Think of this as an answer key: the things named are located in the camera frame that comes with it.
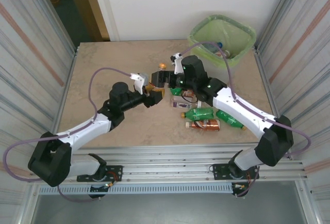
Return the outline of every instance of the white cable clip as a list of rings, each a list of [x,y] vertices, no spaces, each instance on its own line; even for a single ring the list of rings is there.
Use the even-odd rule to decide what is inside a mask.
[[[65,133],[68,135],[66,138],[70,138],[71,130],[67,130]]]
[[[131,73],[130,78],[135,81],[134,82],[135,90],[137,90],[142,95],[143,94],[143,89],[142,88],[144,86],[145,78],[142,77],[141,75],[137,74],[137,73]]]
[[[176,53],[173,56],[175,57],[175,60],[174,60],[174,64],[175,64],[174,74],[183,73],[184,69],[183,69],[182,64],[181,64],[183,56],[180,53]]]

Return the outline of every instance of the marble tabletop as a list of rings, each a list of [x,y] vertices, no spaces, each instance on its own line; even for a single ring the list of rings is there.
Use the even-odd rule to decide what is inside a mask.
[[[93,107],[87,98],[90,77],[101,67],[113,67],[127,73],[158,70],[161,62],[172,66],[169,58],[188,47],[186,40],[129,41],[82,43],[78,50],[76,64],[70,82],[59,131],[70,129],[93,116]],[[127,76],[101,71],[95,77],[91,96],[100,108],[109,98],[114,83],[123,81],[133,89],[133,81]],[[265,89],[250,51],[234,75],[238,95],[259,109],[271,113]],[[185,145],[212,143],[257,142],[249,130],[230,127],[221,121],[219,132],[189,130],[180,117],[183,109],[170,107],[171,93],[166,89],[164,99],[157,105],[146,108],[137,106],[125,112],[124,121],[110,133],[101,135],[85,147],[126,147],[153,145]]]

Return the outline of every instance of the wooden door frame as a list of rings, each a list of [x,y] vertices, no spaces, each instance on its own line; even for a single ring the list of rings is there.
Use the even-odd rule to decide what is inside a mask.
[[[94,42],[109,41],[109,35],[102,27],[105,27],[103,16],[97,0],[73,0],[87,28],[87,32]]]

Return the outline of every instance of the white wall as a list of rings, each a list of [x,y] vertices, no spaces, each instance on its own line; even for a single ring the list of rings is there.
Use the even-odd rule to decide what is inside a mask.
[[[115,40],[185,39],[211,14],[224,14],[254,27],[258,35],[279,0],[98,0]]]

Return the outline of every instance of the plastic bag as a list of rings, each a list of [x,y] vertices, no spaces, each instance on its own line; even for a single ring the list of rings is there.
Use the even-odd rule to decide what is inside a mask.
[[[227,61],[234,73],[242,57],[256,42],[256,33],[253,28],[224,15],[211,15],[200,22],[188,37],[190,46],[202,41],[221,42],[222,50],[230,51],[231,56]],[[194,47],[191,53],[203,60],[209,76],[228,82],[228,72],[222,57],[212,53],[202,44]]]

